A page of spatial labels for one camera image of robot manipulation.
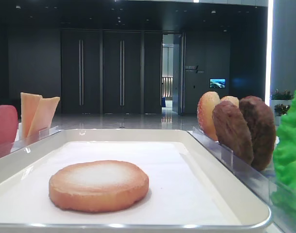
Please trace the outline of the front bun top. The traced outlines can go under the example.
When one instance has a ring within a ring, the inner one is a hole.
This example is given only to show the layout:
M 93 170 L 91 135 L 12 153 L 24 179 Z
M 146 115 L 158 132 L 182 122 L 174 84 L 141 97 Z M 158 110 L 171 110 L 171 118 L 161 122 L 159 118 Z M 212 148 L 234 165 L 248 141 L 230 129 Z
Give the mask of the front bun top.
M 197 104 L 197 119 L 200 128 L 214 141 L 217 141 L 216 131 L 213 122 L 213 110 L 221 102 L 216 92 L 204 93 Z

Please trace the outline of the brown meat patty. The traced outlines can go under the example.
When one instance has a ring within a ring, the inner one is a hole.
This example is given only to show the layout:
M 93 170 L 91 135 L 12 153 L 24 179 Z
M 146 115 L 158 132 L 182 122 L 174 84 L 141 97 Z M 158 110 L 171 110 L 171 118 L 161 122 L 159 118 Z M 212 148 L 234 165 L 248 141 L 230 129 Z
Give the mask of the brown meat patty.
M 240 109 L 228 100 L 220 102 L 213 109 L 213 123 L 219 143 L 250 165 L 254 159 L 251 133 Z
M 270 164 L 276 141 L 276 127 L 271 108 L 256 96 L 239 100 L 239 109 L 251 133 L 254 159 L 251 166 L 262 171 Z

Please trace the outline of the clear acrylic right rack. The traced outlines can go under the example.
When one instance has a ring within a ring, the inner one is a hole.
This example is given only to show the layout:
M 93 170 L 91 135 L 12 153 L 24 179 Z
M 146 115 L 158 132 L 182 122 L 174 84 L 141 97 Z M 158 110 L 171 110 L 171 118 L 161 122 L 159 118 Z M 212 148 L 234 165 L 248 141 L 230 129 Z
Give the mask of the clear acrylic right rack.
M 223 166 L 271 207 L 273 222 L 282 233 L 296 233 L 296 191 L 278 181 L 273 164 L 258 172 L 224 145 L 214 142 L 194 127 L 190 132 Z

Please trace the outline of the black double door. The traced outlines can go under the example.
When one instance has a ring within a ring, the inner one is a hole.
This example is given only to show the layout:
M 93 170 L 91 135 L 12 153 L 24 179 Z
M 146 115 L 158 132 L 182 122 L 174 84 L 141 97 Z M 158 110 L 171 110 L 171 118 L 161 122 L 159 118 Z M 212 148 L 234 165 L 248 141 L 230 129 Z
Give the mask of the black double door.
M 162 33 L 62 30 L 64 114 L 161 112 Z

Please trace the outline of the right cheese slice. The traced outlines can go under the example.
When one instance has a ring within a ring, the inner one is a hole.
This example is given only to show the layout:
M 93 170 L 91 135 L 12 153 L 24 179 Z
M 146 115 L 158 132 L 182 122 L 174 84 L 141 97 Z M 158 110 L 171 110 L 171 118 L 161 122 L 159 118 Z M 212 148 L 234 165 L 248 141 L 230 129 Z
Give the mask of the right cheese slice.
M 28 137 L 40 130 L 50 128 L 59 101 L 60 97 L 40 99 L 27 134 Z

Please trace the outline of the right brown meat patty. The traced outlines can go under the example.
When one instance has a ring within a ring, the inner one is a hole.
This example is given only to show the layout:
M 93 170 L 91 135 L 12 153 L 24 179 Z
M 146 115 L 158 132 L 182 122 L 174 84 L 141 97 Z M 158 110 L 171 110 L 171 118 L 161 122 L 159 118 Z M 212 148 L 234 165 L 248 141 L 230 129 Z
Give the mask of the right brown meat patty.
M 262 171 L 270 164 L 276 141 L 276 127 L 271 108 L 256 96 L 239 100 L 239 109 L 251 133 L 254 159 L 251 166 Z

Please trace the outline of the potted plant with flowers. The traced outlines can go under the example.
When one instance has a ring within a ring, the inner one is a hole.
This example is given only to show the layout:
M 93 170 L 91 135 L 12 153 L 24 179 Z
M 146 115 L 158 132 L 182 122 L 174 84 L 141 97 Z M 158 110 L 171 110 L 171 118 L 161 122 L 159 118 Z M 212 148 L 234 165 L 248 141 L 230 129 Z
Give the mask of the potted plant with flowers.
M 270 107 L 274 116 L 282 116 L 287 113 L 292 103 L 293 94 L 290 91 L 279 91 L 276 89 L 271 93 Z

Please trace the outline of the toasted bread slice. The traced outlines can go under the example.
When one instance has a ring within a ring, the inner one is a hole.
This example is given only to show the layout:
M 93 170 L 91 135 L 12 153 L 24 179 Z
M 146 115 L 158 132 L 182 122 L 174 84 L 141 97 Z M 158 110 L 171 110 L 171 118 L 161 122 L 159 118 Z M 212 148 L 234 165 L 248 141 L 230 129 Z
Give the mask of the toasted bread slice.
M 77 163 L 51 176 L 49 198 L 63 210 L 115 212 L 141 201 L 149 177 L 137 165 L 116 160 Z

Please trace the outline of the rear bun top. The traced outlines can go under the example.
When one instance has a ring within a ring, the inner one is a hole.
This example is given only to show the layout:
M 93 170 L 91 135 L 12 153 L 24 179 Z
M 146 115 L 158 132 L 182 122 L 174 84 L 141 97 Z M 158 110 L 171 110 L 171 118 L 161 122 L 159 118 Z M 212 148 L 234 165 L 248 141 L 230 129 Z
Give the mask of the rear bun top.
M 221 101 L 230 101 L 233 103 L 236 107 L 239 107 L 239 99 L 234 96 L 224 96 Z

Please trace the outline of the clear acrylic left rack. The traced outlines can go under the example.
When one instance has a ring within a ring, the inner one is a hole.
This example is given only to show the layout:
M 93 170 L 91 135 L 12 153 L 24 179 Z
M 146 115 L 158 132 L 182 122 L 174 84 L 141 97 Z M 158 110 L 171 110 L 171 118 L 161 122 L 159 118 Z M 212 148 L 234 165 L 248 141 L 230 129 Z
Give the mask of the clear acrylic left rack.
M 0 145 L 0 158 L 17 151 L 19 149 L 28 147 L 29 145 L 38 142 L 46 137 L 49 137 L 57 132 L 61 131 L 59 129 L 59 126 L 55 126 L 53 128 L 47 128 L 40 130 L 38 133 L 31 135 L 25 139 L 20 139 L 17 141 L 14 141 L 12 143 L 4 143 Z

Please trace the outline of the white rectangular tray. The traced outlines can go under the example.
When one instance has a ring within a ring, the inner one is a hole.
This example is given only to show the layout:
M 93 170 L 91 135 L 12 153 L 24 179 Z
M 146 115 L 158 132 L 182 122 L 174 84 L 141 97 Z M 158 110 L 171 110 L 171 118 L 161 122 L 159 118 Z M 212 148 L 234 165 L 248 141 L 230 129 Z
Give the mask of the white rectangular tray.
M 181 130 L 64 130 L 0 158 L 0 233 L 263 233 L 271 220 Z

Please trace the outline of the left brown meat patty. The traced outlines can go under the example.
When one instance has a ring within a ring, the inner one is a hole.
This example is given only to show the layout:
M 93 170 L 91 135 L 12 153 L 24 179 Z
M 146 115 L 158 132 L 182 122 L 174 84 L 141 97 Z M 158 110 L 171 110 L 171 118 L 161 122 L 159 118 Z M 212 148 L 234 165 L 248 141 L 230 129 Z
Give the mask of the left brown meat patty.
M 228 100 L 220 102 L 213 109 L 213 123 L 219 143 L 250 165 L 254 159 L 251 133 L 240 109 Z

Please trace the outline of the left cheese slice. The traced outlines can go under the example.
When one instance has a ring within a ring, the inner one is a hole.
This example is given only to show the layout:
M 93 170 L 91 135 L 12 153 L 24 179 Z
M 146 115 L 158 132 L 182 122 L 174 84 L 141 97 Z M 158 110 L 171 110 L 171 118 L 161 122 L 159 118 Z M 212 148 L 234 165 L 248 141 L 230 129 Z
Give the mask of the left cheese slice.
M 21 92 L 20 97 L 22 137 L 27 138 L 36 109 L 42 99 L 42 95 Z

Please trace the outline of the small wall screen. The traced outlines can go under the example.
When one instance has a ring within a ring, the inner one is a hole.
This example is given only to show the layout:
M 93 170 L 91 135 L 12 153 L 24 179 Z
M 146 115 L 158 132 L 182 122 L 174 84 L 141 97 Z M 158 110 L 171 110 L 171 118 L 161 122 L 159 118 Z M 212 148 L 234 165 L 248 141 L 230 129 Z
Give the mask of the small wall screen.
M 210 88 L 225 88 L 225 79 L 210 79 Z

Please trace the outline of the clear acrylic rack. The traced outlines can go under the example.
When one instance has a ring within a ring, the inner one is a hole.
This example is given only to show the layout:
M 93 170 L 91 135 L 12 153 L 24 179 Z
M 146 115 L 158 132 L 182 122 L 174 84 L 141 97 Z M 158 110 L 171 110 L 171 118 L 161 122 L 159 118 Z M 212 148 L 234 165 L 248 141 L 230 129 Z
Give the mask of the clear acrylic rack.
M 224 145 L 214 142 L 194 127 L 190 132 L 223 166 L 271 207 L 273 222 L 282 233 L 296 233 L 296 191 L 278 181 L 273 164 L 258 172 Z
M 12 143 L 4 143 L 0 145 L 0 158 L 17 151 L 19 149 L 28 147 L 29 145 L 38 142 L 46 137 L 49 137 L 57 132 L 61 131 L 59 129 L 59 126 L 55 126 L 53 128 L 47 128 L 40 130 L 38 133 L 31 135 L 25 139 L 20 139 L 17 141 L 14 141 Z

